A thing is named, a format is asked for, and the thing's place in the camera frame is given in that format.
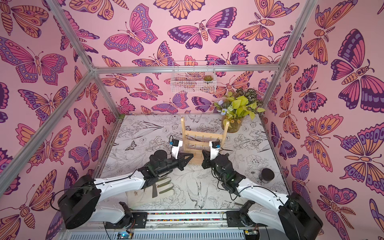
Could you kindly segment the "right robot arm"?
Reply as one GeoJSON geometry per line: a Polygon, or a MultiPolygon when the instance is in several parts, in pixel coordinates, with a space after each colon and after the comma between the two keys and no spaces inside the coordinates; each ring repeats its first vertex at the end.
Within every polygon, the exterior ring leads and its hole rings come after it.
{"type": "Polygon", "coordinates": [[[234,170],[228,155],[206,150],[202,154],[203,169],[211,169],[221,190],[247,199],[239,210],[245,225],[266,225],[284,233],[290,240],[317,238],[323,222],[301,195],[277,193],[252,182],[234,170]]]}

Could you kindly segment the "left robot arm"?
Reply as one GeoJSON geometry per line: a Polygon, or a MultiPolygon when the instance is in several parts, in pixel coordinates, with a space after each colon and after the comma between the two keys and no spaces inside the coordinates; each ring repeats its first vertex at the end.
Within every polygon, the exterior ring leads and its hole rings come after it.
{"type": "Polygon", "coordinates": [[[149,162],[133,173],[110,179],[82,176],[71,187],[65,188],[65,193],[58,200],[66,229],[72,230],[87,222],[104,222],[115,229],[129,226],[132,213],[126,203],[119,203],[121,209],[100,207],[99,203],[124,192],[153,186],[174,169],[183,171],[193,157],[191,153],[168,157],[165,151],[158,150],[150,155],[149,162]]]}

